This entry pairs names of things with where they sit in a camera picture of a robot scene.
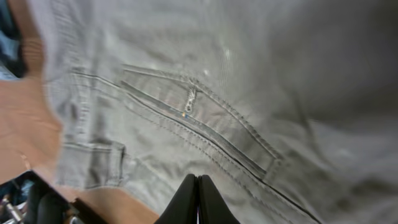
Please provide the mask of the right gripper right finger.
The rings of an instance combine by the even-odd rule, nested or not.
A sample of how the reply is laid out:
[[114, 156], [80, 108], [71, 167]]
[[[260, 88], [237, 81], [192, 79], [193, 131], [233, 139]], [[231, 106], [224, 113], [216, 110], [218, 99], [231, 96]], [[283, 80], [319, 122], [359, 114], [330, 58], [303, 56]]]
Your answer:
[[199, 224], [239, 224], [208, 175], [198, 178]]

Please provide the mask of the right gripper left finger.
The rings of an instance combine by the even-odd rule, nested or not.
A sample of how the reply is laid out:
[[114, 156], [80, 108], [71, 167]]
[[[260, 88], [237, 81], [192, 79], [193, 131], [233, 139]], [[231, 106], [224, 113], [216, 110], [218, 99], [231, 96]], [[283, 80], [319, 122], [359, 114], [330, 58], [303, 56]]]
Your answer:
[[197, 178], [188, 174], [155, 224], [197, 224]]

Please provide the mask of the grey shorts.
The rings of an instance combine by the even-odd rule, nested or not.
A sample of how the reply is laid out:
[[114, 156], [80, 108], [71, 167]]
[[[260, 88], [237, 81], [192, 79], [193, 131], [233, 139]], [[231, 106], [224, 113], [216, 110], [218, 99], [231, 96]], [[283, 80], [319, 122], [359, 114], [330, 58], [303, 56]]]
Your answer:
[[397, 2], [31, 1], [56, 183], [162, 213], [209, 175], [241, 223], [397, 222]]

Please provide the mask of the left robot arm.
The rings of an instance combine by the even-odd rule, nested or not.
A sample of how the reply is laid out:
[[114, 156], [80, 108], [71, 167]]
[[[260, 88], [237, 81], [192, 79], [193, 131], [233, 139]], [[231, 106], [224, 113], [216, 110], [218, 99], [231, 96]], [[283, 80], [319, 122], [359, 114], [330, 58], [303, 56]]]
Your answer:
[[1, 183], [1, 223], [106, 224], [106, 221], [82, 200], [68, 201], [28, 170]]

